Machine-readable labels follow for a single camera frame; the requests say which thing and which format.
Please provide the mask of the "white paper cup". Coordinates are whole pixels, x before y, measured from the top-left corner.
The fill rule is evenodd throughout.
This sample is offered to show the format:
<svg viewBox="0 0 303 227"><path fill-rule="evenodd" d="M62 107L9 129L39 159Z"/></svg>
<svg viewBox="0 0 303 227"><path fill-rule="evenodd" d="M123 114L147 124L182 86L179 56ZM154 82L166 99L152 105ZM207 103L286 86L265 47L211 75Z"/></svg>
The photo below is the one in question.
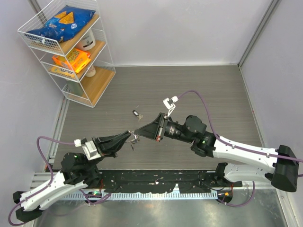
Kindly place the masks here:
<svg viewBox="0 0 303 227"><path fill-rule="evenodd" d="M85 76L88 77L88 78L91 78L93 77L94 75L96 74L96 69L94 67L94 65L92 65L88 71L86 72Z"/></svg>

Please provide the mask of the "blue chips bag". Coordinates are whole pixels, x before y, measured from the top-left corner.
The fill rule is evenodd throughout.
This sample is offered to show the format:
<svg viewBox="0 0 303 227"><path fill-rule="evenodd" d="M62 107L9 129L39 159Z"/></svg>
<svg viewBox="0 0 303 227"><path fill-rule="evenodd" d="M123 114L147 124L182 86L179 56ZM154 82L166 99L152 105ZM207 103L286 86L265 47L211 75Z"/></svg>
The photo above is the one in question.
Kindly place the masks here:
<svg viewBox="0 0 303 227"><path fill-rule="evenodd" d="M47 20L42 28L27 31L26 37L42 41L49 38L65 42L79 33L92 20L95 10L65 6L55 16Z"/></svg>

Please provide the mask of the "bunch of silver keys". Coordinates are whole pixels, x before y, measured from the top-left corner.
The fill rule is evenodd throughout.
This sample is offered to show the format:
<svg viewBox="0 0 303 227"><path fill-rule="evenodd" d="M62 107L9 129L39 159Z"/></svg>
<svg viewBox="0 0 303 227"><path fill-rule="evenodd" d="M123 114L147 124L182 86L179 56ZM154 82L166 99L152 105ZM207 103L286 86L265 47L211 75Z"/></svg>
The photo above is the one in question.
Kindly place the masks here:
<svg viewBox="0 0 303 227"><path fill-rule="evenodd" d="M133 134L133 138L130 141L127 141L131 145L132 151L134 151L134 146L140 141L140 138L137 134Z"/></svg>

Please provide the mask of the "yellow blue snack box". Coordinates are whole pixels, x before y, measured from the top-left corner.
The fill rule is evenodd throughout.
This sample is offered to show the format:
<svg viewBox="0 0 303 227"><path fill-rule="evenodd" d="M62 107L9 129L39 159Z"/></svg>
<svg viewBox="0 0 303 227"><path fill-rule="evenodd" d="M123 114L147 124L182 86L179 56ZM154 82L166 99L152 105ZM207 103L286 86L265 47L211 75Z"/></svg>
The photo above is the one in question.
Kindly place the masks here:
<svg viewBox="0 0 303 227"><path fill-rule="evenodd" d="M53 66L51 68L52 73L57 73L57 74L62 74L64 76L74 78L74 73L66 68L58 67L58 66Z"/></svg>

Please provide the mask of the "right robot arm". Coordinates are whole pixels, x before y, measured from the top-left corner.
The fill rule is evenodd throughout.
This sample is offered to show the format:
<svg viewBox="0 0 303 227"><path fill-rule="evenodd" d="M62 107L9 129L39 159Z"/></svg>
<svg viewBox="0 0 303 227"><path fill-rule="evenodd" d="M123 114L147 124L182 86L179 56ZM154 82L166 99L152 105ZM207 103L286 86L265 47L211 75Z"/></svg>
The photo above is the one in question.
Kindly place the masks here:
<svg viewBox="0 0 303 227"><path fill-rule="evenodd" d="M299 161L286 145L279 148L263 148L238 143L206 130L200 118L189 115L184 124L174 122L160 113L157 118L134 131L157 142L164 137L191 144L190 149L201 157L225 158L240 165L219 163L214 181L219 186L239 181L270 183L285 192L297 190Z"/></svg>

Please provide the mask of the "orange snack box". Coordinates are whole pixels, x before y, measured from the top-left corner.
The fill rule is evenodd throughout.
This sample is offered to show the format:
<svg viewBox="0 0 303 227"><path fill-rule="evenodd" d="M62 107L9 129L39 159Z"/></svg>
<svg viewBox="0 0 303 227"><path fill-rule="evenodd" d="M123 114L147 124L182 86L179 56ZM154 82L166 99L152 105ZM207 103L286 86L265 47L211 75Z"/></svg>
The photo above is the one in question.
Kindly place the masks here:
<svg viewBox="0 0 303 227"><path fill-rule="evenodd" d="M73 48L65 57L53 55L52 60L55 64L76 73L79 73L91 61L89 52L77 48Z"/></svg>

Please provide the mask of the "white jar with label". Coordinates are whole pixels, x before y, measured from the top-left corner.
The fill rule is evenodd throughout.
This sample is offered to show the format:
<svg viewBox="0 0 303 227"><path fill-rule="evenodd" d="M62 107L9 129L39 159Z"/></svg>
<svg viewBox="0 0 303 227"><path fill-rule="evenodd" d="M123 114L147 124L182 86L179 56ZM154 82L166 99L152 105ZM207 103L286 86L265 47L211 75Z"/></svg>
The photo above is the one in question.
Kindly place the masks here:
<svg viewBox="0 0 303 227"><path fill-rule="evenodd" d="M90 29L82 39L77 43L76 48L81 51L88 51L96 45L92 29Z"/></svg>

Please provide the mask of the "aluminium corner frame post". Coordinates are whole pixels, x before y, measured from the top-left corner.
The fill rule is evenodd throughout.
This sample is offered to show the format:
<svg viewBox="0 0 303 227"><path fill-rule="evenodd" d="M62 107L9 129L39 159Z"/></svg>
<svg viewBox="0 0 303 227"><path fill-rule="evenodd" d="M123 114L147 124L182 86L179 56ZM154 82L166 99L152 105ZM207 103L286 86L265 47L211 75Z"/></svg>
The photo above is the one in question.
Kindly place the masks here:
<svg viewBox="0 0 303 227"><path fill-rule="evenodd" d="M273 16L274 12L276 11L277 7L281 3L281 0L271 0L269 6L267 7L264 15L261 18L253 36L251 37L241 59L238 63L238 68L241 69L243 64L245 63L246 59L248 58L250 52L252 51L254 45L258 41L259 37L261 36L263 30L265 29L266 25L270 21L271 17Z"/></svg>

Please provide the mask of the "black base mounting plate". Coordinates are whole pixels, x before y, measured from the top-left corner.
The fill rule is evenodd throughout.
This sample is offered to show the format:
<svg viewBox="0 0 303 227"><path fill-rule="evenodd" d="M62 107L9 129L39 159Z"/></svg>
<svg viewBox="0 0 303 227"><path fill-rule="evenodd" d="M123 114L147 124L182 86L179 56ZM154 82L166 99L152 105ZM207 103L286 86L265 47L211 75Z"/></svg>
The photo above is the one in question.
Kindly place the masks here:
<svg viewBox="0 0 303 227"><path fill-rule="evenodd" d="M226 190L242 187L242 182L228 182L207 170L101 170L97 181L89 189L103 189L109 193L171 193L176 186L180 193Z"/></svg>

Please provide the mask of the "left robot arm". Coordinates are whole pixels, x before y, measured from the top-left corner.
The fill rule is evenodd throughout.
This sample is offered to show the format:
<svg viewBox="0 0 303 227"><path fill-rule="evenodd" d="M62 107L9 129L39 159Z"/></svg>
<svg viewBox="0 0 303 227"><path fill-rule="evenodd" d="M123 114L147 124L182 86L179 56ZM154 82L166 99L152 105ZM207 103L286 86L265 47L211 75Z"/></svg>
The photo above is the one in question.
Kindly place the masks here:
<svg viewBox="0 0 303 227"><path fill-rule="evenodd" d="M69 152L61 161L61 169L51 172L50 179L38 187L13 193L16 218L22 222L32 221L42 215L64 196L85 188L96 188L101 184L101 174L97 164L107 157L117 157L117 152L131 136L130 131L107 137L93 137L91 140L76 139L75 147L81 147L82 153Z"/></svg>

